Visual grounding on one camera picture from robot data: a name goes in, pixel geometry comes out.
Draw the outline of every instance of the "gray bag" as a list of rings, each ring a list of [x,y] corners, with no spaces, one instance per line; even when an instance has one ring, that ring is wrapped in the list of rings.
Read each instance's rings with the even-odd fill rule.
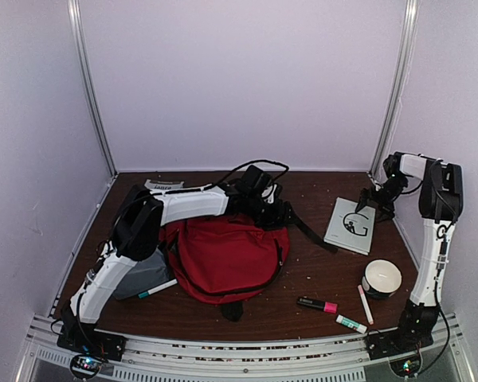
[[[146,290],[168,282],[170,272],[164,254],[156,249],[151,257],[137,263],[120,281],[113,292],[117,300],[136,296]]]

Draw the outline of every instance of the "paper cup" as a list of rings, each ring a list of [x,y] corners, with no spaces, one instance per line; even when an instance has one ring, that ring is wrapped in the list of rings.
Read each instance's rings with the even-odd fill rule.
[[[365,294],[377,300],[392,296],[402,284],[402,274],[387,260],[374,260],[365,268],[361,281]]]

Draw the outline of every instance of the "pen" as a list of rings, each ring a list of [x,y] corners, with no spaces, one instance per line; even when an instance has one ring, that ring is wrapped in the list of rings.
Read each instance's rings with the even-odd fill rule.
[[[372,312],[370,312],[370,307],[368,306],[368,301],[366,300],[365,291],[363,287],[358,285],[359,296],[361,296],[361,302],[363,303],[363,308],[365,309],[366,319],[370,325],[374,324],[374,318],[372,317]]]

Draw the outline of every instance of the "glue stick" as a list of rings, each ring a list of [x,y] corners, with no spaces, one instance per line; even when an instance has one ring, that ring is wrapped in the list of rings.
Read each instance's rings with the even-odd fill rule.
[[[336,321],[347,328],[354,329],[356,332],[360,332],[364,334],[366,332],[366,326],[357,323],[356,321],[352,321],[349,318],[345,318],[343,315],[339,314],[336,318]]]

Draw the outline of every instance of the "white marker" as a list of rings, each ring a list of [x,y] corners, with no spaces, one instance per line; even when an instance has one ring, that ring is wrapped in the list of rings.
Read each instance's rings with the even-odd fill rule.
[[[368,301],[366,300],[365,291],[361,284],[358,285],[359,296],[361,296],[361,302],[363,303],[363,308],[365,309],[366,319],[370,325],[374,324],[374,318],[372,317],[372,312],[370,312],[370,307],[368,306]]]
[[[152,289],[149,289],[148,291],[146,292],[143,292],[143,293],[140,293],[138,295],[138,297],[140,298],[146,298],[146,297],[149,297],[151,294],[154,294],[156,292],[159,292],[163,289],[166,289],[168,287],[171,287],[172,285],[175,285],[177,283],[177,279],[172,279],[170,281],[167,281],[166,283],[164,284],[161,284],[161,285],[158,285],[156,288],[152,288]]]
[[[364,325],[361,325],[360,323],[356,321],[352,321],[349,318],[345,318],[343,315],[339,314],[338,317],[336,318],[336,321],[339,324],[342,324],[343,326],[346,326],[347,328],[354,329],[356,332],[360,332],[361,334],[364,334],[366,332],[367,327]]]

